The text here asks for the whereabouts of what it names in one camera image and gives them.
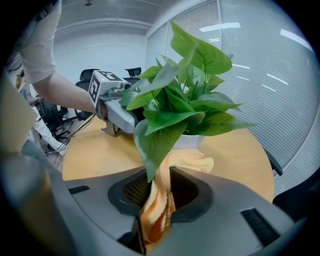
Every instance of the vent slot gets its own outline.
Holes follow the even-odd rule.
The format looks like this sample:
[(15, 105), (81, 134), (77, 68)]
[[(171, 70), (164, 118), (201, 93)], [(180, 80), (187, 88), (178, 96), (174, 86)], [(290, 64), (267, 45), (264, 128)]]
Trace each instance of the vent slot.
[(83, 191), (86, 191), (89, 189), (90, 189), (90, 187), (88, 187), (87, 185), (82, 185), (82, 186), (76, 186), (73, 188), (69, 188), (69, 192), (71, 195), (73, 195), (73, 194), (77, 194), (77, 193), (80, 193), (80, 192), (83, 192)]
[(279, 234), (255, 208), (242, 210), (241, 214), (264, 247), (279, 238)]

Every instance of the ceiling light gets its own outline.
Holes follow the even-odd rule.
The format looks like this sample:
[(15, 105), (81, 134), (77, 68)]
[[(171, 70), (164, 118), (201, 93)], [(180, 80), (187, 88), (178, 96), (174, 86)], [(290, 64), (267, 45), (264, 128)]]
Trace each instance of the ceiling light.
[(204, 26), (200, 27), (199, 30), (201, 32), (208, 32), (213, 30), (219, 30), (219, 29), (230, 29), (230, 28), (241, 28), (239, 22), (229, 22), (229, 23), (222, 23), (218, 25), (211, 25), (211, 26)]
[(278, 81), (280, 81), (281, 83), (284, 83), (285, 85), (288, 85), (288, 83), (287, 82), (285, 82), (285, 81), (283, 81), (283, 80), (281, 80), (280, 78), (278, 78), (278, 77), (275, 77), (275, 76), (273, 76), (273, 75), (271, 75), (271, 74), (266, 74), (268, 77), (271, 77), (271, 78), (274, 78), (275, 80), (278, 80)]
[(292, 32), (289, 32), (285, 29), (280, 30), (280, 35), (297, 42), (298, 44), (309, 49), (311, 52), (315, 53), (314, 50), (312, 49), (312, 46), (310, 45), (310, 43), (308, 41), (304, 40), (302, 37), (300, 37)]
[(241, 76), (236, 76), (236, 77), (240, 78), (240, 79), (244, 79), (244, 80), (250, 81), (250, 79), (248, 79), (248, 78), (244, 78), (244, 77), (241, 77)]
[(276, 92), (276, 90), (274, 90), (274, 89), (272, 89), (272, 88), (270, 88), (270, 87), (268, 87), (268, 86), (265, 86), (264, 84), (261, 84), (263, 87), (265, 87), (265, 88), (268, 88), (268, 89), (270, 89), (271, 91), (274, 91), (274, 92)]
[(84, 3), (85, 6), (91, 6), (92, 5), (92, 2), (91, 0), (87, 0), (85, 3)]
[(232, 64), (232, 66), (239, 67), (239, 68), (244, 68), (244, 69), (247, 69), (247, 70), (250, 69), (250, 67), (248, 67), (248, 66), (242, 66), (242, 65), (237, 65), (237, 64)]

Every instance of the round table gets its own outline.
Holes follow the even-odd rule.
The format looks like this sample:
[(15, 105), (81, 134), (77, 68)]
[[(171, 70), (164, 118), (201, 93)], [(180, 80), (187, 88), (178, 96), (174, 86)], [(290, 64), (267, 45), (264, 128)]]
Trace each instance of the round table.
[[(94, 117), (91, 124), (71, 138), (64, 156), (65, 181), (98, 177), (143, 166), (133, 135), (106, 134), (106, 123)], [(268, 157), (247, 130), (238, 129), (206, 137), (199, 149), (214, 159), (213, 175), (242, 183), (269, 202), (274, 198), (274, 178)]]

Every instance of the white pot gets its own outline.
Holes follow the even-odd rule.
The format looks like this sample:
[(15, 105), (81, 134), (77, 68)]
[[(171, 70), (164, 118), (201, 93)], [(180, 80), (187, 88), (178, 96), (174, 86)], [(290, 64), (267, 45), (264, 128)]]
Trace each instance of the white pot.
[(198, 149), (204, 141), (205, 136), (201, 135), (181, 135), (173, 146), (173, 150)]

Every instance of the mesh grille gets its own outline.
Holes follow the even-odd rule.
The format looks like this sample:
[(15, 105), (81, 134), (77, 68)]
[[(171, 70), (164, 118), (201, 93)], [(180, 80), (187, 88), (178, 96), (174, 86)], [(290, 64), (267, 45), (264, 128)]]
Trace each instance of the mesh grille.
[[(198, 187), (190, 180), (174, 170), (170, 170), (171, 192), (176, 210), (192, 202), (199, 194)], [(147, 174), (129, 183), (124, 188), (124, 196), (142, 209), (151, 191), (151, 183), (147, 182)]]
[(147, 174), (144, 174), (129, 183), (124, 188), (123, 193), (129, 201), (139, 206), (141, 209), (147, 201), (150, 191), (151, 183), (147, 182)]

